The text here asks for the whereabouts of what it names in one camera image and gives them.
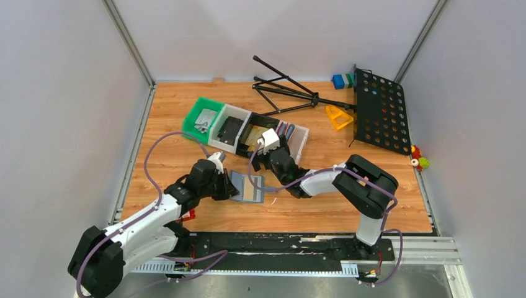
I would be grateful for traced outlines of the gold credit card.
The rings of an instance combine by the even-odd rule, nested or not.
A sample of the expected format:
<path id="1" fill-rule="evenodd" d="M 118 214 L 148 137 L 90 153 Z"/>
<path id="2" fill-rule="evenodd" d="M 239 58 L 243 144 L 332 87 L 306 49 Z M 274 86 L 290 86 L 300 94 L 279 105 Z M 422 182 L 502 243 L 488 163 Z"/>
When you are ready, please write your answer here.
<path id="1" fill-rule="evenodd" d="M 261 203 L 264 196 L 262 192 L 251 183 L 250 177 L 246 176 L 243 181 L 242 201 L 250 203 Z"/>

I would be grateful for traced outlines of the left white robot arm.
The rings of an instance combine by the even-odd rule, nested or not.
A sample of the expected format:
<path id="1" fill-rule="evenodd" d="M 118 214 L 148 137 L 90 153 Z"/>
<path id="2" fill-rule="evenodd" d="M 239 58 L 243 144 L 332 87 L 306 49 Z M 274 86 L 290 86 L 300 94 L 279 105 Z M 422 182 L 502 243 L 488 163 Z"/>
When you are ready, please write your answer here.
<path id="1" fill-rule="evenodd" d="M 199 159 L 190 173 L 165 188 L 161 197 L 144 209 L 106 228 L 85 230 L 67 272 L 80 291 L 91 297 L 107 297 L 145 262 L 170 252 L 184 256 L 189 251 L 189 231 L 178 219 L 201 199 L 223 201 L 237 194 L 220 154 Z"/>

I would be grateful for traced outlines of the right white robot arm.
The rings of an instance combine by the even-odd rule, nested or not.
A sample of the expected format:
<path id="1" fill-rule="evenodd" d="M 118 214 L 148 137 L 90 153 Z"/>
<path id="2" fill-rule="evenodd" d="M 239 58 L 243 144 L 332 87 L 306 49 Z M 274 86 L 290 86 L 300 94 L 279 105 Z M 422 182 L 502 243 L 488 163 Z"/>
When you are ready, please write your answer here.
<path id="1" fill-rule="evenodd" d="M 249 178 L 252 178 L 251 171 L 260 170 L 262 163 L 282 184 L 278 188 L 258 186 L 258 190 L 279 192 L 284 189 L 299 199 L 340 193 L 360 212 L 355 253 L 366 260 L 378 253 L 378 240 L 386 218 L 398 205 L 395 193 L 399 184 L 394 176 L 358 154 L 339 165 L 317 170 L 299 167 L 284 148 L 260 156 L 254 151 L 249 161 Z"/>

